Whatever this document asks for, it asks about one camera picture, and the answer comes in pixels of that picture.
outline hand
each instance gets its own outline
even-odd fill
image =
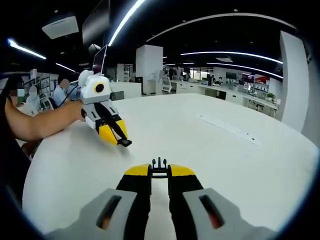
[[[74,109],[74,115],[76,117],[76,120],[80,120],[82,122],[85,122],[86,120],[82,117],[82,114],[81,114],[81,110],[82,110],[82,107],[84,105],[82,103],[82,101],[80,101],[80,100],[73,101],[70,104],[73,104],[72,109]]]

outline chair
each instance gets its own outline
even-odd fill
[[[173,88],[170,78],[168,76],[162,77],[162,91],[168,92],[169,94],[176,93],[176,89]]]
[[[58,106],[57,106],[56,102],[53,100],[53,98],[52,98],[52,97],[49,97],[49,101],[50,101],[50,103],[51,103],[51,105],[52,105],[52,108],[53,108],[53,109],[57,109],[57,108],[58,108]]]

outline white pillar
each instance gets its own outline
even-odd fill
[[[116,65],[116,79],[119,80],[119,82],[125,81],[125,65],[124,64]]]
[[[306,112],[302,134],[320,148],[320,72],[318,62],[313,59],[309,69],[309,104]]]
[[[153,76],[163,69],[164,48],[161,46],[143,45],[136,50],[135,76],[143,77],[143,93],[156,92],[156,81]]]
[[[301,133],[308,109],[309,71],[304,44],[287,32],[280,33],[283,61],[283,97],[277,119]]]

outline round white table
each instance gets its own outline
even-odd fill
[[[318,163],[318,148],[267,115],[199,94],[140,97],[113,102],[132,145],[103,142],[77,121],[44,139],[28,171],[23,211],[44,234],[75,222],[80,210],[116,188],[132,166],[157,157],[192,169],[204,188],[237,205],[254,226],[283,227],[303,200]],[[260,145],[197,118],[215,118],[256,137]],[[176,239],[168,182],[152,180],[146,239]]]

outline screen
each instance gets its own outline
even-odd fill
[[[255,81],[255,77],[249,74],[242,74],[242,81],[246,83],[253,83]]]
[[[98,53],[94,56],[93,66],[92,66],[92,71],[94,74],[99,74],[99,73],[102,73],[103,71],[106,52],[107,52],[107,46],[108,45],[105,45],[103,48],[101,48],[101,50],[98,51]]]
[[[226,72],[225,73],[225,78],[226,79],[237,79],[237,74],[236,73],[232,73],[232,72]]]

